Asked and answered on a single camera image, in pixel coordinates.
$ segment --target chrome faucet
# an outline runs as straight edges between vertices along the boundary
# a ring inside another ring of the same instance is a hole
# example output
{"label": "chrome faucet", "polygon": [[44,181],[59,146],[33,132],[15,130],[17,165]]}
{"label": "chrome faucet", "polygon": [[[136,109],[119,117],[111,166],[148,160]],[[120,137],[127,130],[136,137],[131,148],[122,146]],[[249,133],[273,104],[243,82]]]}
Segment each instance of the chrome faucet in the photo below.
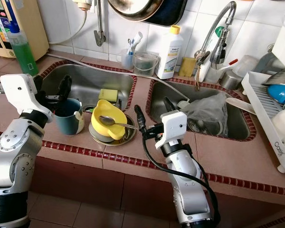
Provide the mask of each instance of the chrome faucet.
{"label": "chrome faucet", "polygon": [[101,47],[106,39],[104,36],[104,31],[103,31],[103,22],[102,22],[102,15],[101,15],[100,0],[97,0],[97,15],[98,15],[98,29],[99,29],[99,31],[97,32],[96,30],[94,30],[94,36],[95,36],[95,41],[96,41],[97,46]]}
{"label": "chrome faucet", "polygon": [[194,57],[196,58],[196,62],[198,65],[198,70],[197,70],[197,76],[196,76],[196,82],[195,82],[195,89],[200,90],[200,85],[199,85],[199,77],[200,77],[200,66],[204,63],[204,61],[207,59],[208,55],[210,54],[210,51],[207,51],[207,47],[210,43],[210,38],[215,31],[215,28],[217,27],[219,21],[223,18],[223,16],[229,11],[229,15],[225,21],[225,27],[221,31],[218,43],[216,44],[215,48],[212,51],[212,54],[210,56],[210,62],[214,64],[221,64],[224,62],[225,57],[226,57],[226,40],[229,34],[229,29],[228,26],[232,24],[234,15],[236,13],[237,9],[237,4],[235,1],[229,2],[224,9],[219,13],[217,18],[215,19],[214,23],[212,24],[206,39],[203,43],[203,46],[201,47],[200,50],[195,52]]}

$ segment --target red tile trim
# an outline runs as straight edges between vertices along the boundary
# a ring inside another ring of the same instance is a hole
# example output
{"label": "red tile trim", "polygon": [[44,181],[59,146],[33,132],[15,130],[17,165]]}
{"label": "red tile trim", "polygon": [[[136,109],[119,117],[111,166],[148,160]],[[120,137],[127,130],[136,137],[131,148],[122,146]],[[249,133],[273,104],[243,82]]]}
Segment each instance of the red tile trim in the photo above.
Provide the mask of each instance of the red tile trim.
{"label": "red tile trim", "polygon": [[[112,161],[116,161],[116,162],[122,162],[122,163],[127,163],[127,164],[146,167],[149,169],[158,170],[158,168],[156,168],[148,160],[131,158],[131,157],[122,156],[122,155],[114,154],[114,153],[95,151],[95,150],[91,150],[91,149],[87,149],[87,148],[83,148],[83,147],[66,145],[63,143],[56,143],[56,142],[51,142],[51,141],[43,141],[42,145],[44,147],[57,149],[60,151],[71,152],[71,153],[79,153],[79,154],[84,154],[87,156],[92,156],[92,157],[97,157],[97,158],[102,158],[102,159],[108,159],[108,160],[112,160]],[[241,180],[241,179],[236,179],[236,178],[232,178],[232,177],[216,175],[213,173],[206,173],[206,175],[207,175],[207,179],[209,181],[222,183],[222,184],[228,184],[228,185],[237,186],[237,187],[242,187],[245,189],[264,191],[264,192],[268,192],[268,193],[274,193],[274,194],[285,196],[285,188],[281,188],[278,186],[262,184],[262,183],[257,183],[257,182],[251,182],[248,180]]]}
{"label": "red tile trim", "polygon": [[[92,63],[86,63],[86,62],[84,62],[84,63],[85,63],[85,64],[88,64],[88,65],[90,65],[90,66],[93,66],[93,67],[97,67],[97,68],[99,68],[99,69],[112,70],[112,71],[124,72],[124,73],[131,73],[131,71],[124,70],[124,69],[119,69],[119,68],[115,68],[115,67],[103,66],[103,65],[92,64]],[[42,76],[43,78],[45,78],[45,77],[48,76],[49,73],[51,73],[51,71],[54,70],[56,67],[61,66],[61,65],[65,65],[65,64],[74,64],[74,65],[77,65],[76,63],[73,63],[73,62],[68,61],[68,60],[58,61],[58,62],[53,63],[51,66],[49,66],[43,73],[40,74],[40,76]],[[131,106],[131,102],[132,102],[132,99],[133,99],[133,94],[134,94],[135,86],[136,86],[136,83],[137,83],[137,77],[136,77],[136,76],[131,76],[131,77],[133,78],[133,84],[132,84],[132,88],[131,88],[130,95],[129,95],[129,98],[128,98],[128,103],[127,103],[127,106],[126,106],[125,110],[129,109],[130,106]]]}
{"label": "red tile trim", "polygon": [[[194,86],[194,81],[188,81],[188,80],[184,80],[184,79],[179,79],[179,78],[169,78],[167,79],[167,81],[169,82],[177,82],[177,83],[183,83],[183,84],[187,84],[187,85],[191,85]],[[151,116],[151,99],[152,99],[152,91],[153,91],[153,86],[154,86],[155,80],[151,80],[150,82],[150,88],[149,88],[149,92],[148,92],[148,98],[147,98],[147,103],[146,103],[146,113],[147,115],[150,117],[151,120],[153,120],[154,122],[156,122],[152,116]],[[228,90],[228,89],[224,89],[223,87],[219,86],[219,85],[213,85],[213,84],[208,84],[208,83],[201,83],[200,87],[206,87],[206,88],[214,88],[214,89],[218,89],[221,91],[224,91],[225,93],[229,94],[230,96],[240,99],[242,100],[242,98],[233,90]],[[250,135],[248,138],[246,139],[241,139],[241,140],[236,140],[236,139],[230,139],[227,137],[222,137],[222,136],[213,136],[213,137],[218,137],[218,138],[225,138],[225,139],[229,139],[229,140],[234,140],[234,141],[240,141],[240,142],[249,142],[251,140],[253,140],[256,135],[257,135],[257,130],[256,127],[254,126],[252,119],[250,118],[250,115],[248,112],[241,110],[243,117],[246,121],[246,124],[249,128],[250,131]]]}
{"label": "red tile trim", "polygon": [[281,223],[284,223],[285,222],[285,216],[284,217],[281,217],[281,218],[278,218],[274,221],[271,221],[271,222],[268,222],[266,224],[263,224],[261,226],[258,226],[256,228],[268,228],[268,227],[273,227],[273,226],[276,226],[278,224],[281,224]]}

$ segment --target white plastic bottle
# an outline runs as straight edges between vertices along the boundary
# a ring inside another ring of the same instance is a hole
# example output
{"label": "white plastic bottle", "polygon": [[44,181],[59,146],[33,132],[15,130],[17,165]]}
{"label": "white plastic bottle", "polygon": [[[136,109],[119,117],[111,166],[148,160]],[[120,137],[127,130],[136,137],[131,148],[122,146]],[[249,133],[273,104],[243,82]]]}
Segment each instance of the white plastic bottle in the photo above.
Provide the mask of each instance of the white plastic bottle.
{"label": "white plastic bottle", "polygon": [[180,26],[172,25],[170,33],[163,37],[160,63],[155,69],[157,77],[160,79],[172,78],[181,52],[183,38],[180,35]]}

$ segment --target white dish rack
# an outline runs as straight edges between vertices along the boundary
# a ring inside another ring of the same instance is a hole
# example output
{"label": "white dish rack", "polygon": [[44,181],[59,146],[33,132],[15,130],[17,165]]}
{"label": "white dish rack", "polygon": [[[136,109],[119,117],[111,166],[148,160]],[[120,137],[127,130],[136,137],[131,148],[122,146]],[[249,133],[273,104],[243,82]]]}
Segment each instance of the white dish rack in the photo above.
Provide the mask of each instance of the white dish rack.
{"label": "white dish rack", "polygon": [[280,161],[281,165],[277,169],[281,173],[285,173],[285,145],[271,122],[271,118],[282,111],[283,107],[268,96],[268,86],[262,85],[269,77],[270,75],[248,72],[242,81],[242,85]]}

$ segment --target stainless steel sink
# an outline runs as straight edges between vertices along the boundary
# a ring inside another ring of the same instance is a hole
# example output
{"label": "stainless steel sink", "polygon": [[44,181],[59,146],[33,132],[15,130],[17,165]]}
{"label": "stainless steel sink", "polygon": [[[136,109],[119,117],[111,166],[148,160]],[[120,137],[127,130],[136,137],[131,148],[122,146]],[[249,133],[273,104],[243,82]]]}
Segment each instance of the stainless steel sink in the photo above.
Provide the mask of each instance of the stainless steel sink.
{"label": "stainless steel sink", "polygon": [[65,75],[72,77],[69,98],[79,99],[84,110],[97,105],[100,89],[102,88],[118,90],[118,98],[122,100],[122,110],[126,108],[133,85],[131,76],[67,64],[56,67],[46,76],[43,80],[42,90],[47,95],[55,95],[58,92],[60,81]]}
{"label": "stainless steel sink", "polygon": [[[202,98],[210,97],[216,95],[222,91],[217,89],[205,88],[201,87],[200,91],[195,91],[194,86],[175,83],[175,82],[168,82],[176,89],[181,91],[185,94],[190,101],[200,100]],[[156,121],[160,122],[160,116],[163,113],[166,113],[167,110],[163,103],[164,97],[167,96],[175,107],[177,107],[177,103],[181,100],[184,100],[182,96],[174,92],[172,89],[168,88],[167,86],[155,82],[152,91],[152,98],[151,98],[151,107],[150,107],[150,115]],[[250,130],[249,127],[244,119],[244,116],[240,109],[227,104],[227,111],[228,111],[228,138],[236,139],[236,140],[243,140],[249,137]]]}

